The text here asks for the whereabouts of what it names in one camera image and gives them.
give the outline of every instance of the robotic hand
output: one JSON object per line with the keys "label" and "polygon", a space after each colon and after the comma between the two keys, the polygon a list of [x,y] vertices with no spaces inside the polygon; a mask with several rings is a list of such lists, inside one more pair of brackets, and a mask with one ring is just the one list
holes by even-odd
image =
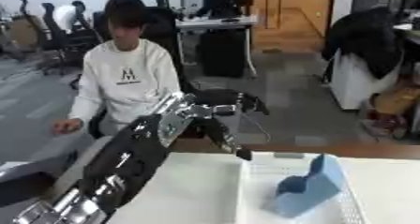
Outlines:
{"label": "robotic hand", "polygon": [[154,114],[139,117],[106,143],[83,167],[82,178],[64,195],[53,203],[45,200],[35,203],[13,223],[104,223],[118,207],[141,191],[171,152],[175,139],[193,121],[218,147],[251,160],[251,152],[234,143],[228,128],[216,116],[235,112],[241,104],[237,99],[252,97],[227,96],[234,100],[233,105],[204,104],[209,103],[209,99],[192,94],[169,95]]}
{"label": "robotic hand", "polygon": [[258,98],[248,93],[240,93],[232,89],[208,89],[196,91],[198,105],[235,105],[240,104],[242,112],[254,111],[269,115],[265,104]]}

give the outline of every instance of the gray carpet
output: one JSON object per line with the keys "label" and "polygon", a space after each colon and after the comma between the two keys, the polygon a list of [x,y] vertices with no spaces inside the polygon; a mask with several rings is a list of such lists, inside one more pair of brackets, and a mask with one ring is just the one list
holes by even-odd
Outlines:
{"label": "gray carpet", "polygon": [[75,95],[68,83],[76,73],[43,76],[36,62],[0,61],[0,163],[50,157],[91,142],[84,130],[51,133],[52,121],[68,112]]}
{"label": "gray carpet", "polygon": [[200,66],[187,68],[199,88],[232,88],[266,102],[269,116],[249,113],[248,117],[258,122],[271,140],[243,116],[238,142],[326,145],[372,141],[357,125],[356,114],[343,112],[330,90],[318,81],[324,62],[316,54],[254,53],[253,60],[259,73],[255,80],[204,77]]}
{"label": "gray carpet", "polygon": [[[35,62],[0,60],[0,162],[48,157],[92,142],[84,130],[67,136],[50,132],[52,121],[67,115],[76,94],[68,83],[77,73],[43,76],[35,71]],[[323,68],[315,54],[255,53],[254,62],[259,72],[255,80],[203,77],[199,66],[187,68],[200,88],[232,88],[267,103],[270,116],[248,115],[271,140],[241,116],[230,120],[238,142],[323,145],[369,138],[358,128],[355,114],[342,112],[313,76]]]}

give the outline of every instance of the man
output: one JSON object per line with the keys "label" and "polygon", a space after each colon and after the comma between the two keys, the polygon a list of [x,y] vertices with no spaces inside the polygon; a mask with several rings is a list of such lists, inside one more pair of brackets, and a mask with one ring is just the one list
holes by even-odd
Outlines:
{"label": "man", "polygon": [[113,126],[121,129],[139,115],[152,113],[165,94],[180,89],[169,53],[139,38],[151,22],[141,0],[109,0],[105,15],[112,40],[84,57],[79,95],[68,119],[54,122],[56,133],[80,129],[102,103]]}

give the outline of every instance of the black hair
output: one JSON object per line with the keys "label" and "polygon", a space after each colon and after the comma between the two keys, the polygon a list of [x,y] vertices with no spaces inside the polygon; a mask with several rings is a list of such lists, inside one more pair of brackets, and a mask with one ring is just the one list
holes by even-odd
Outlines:
{"label": "black hair", "polygon": [[142,0],[109,0],[105,16],[112,24],[126,28],[143,26],[149,19]]}

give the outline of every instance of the blue object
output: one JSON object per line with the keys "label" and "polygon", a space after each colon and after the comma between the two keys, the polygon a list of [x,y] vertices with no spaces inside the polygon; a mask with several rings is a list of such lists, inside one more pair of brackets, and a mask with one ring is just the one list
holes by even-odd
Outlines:
{"label": "blue object", "polygon": [[283,217],[297,217],[337,195],[344,175],[337,160],[320,155],[310,163],[306,176],[290,176],[277,186],[274,208]]}

